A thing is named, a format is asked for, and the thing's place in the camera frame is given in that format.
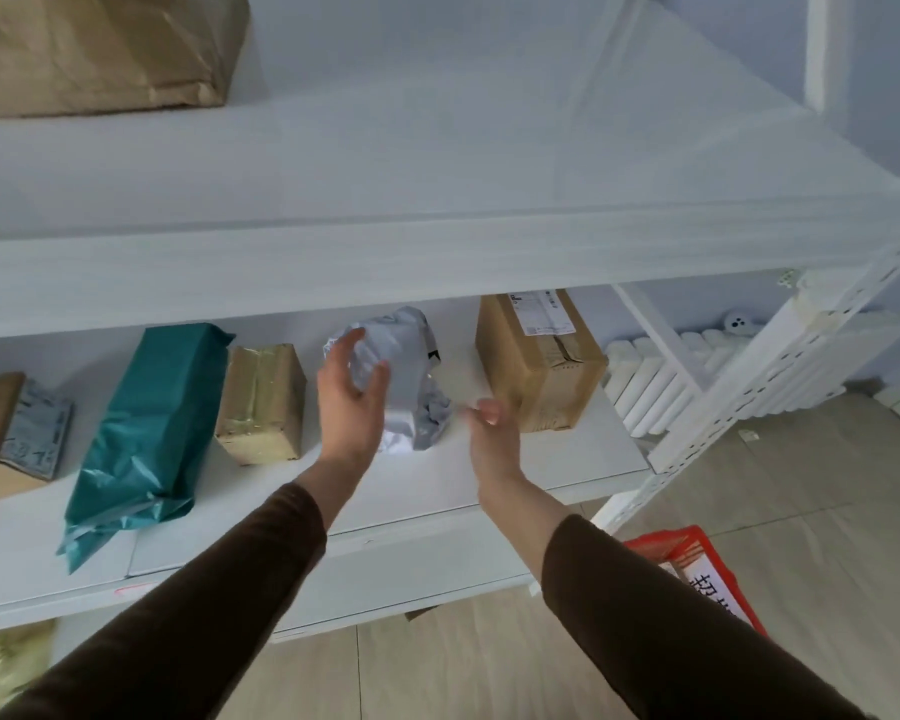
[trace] cardboard box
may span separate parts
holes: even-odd
[[[0,117],[227,101],[248,0],[0,0]]]
[[[300,459],[307,379],[289,343],[234,348],[223,382],[216,440],[241,465]]]
[[[566,290],[480,299],[477,352],[494,397],[521,432],[570,429],[607,370],[607,357]]]
[[[54,479],[72,410],[20,371],[0,375],[0,498]]]

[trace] hand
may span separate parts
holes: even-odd
[[[366,331],[355,328],[340,338],[316,375],[323,447],[320,460],[362,476],[371,466],[384,431],[384,404],[390,386],[390,366],[379,362],[366,391],[353,383],[350,357]]]
[[[470,427],[470,461],[482,488],[507,478],[523,478],[520,470],[520,430],[514,415],[496,399],[480,399],[466,409]]]

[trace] kraft paper wrapped package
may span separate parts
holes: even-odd
[[[216,107],[248,0],[0,0],[0,117]]]
[[[398,454],[431,447],[444,432],[453,407],[430,373],[441,357],[426,316],[417,308],[405,307],[389,315],[351,323],[327,341],[324,357],[339,338],[354,328],[366,329],[350,361],[357,388],[367,387],[378,362],[387,361],[390,365],[384,435],[377,451]]]
[[[213,438],[233,336],[210,323],[147,328],[76,477],[57,555],[70,572],[117,531],[186,516]]]

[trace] tiled floor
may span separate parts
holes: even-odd
[[[725,435],[620,537],[702,526],[773,639],[865,710],[900,718],[900,421],[847,395],[741,428],[759,440]],[[269,645],[221,717],[632,715],[516,588]]]

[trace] gold wrapped package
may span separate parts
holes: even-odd
[[[0,117],[227,102],[248,0],[0,0]]]
[[[307,379],[289,343],[234,348],[223,382],[216,440],[241,465],[300,459]]]

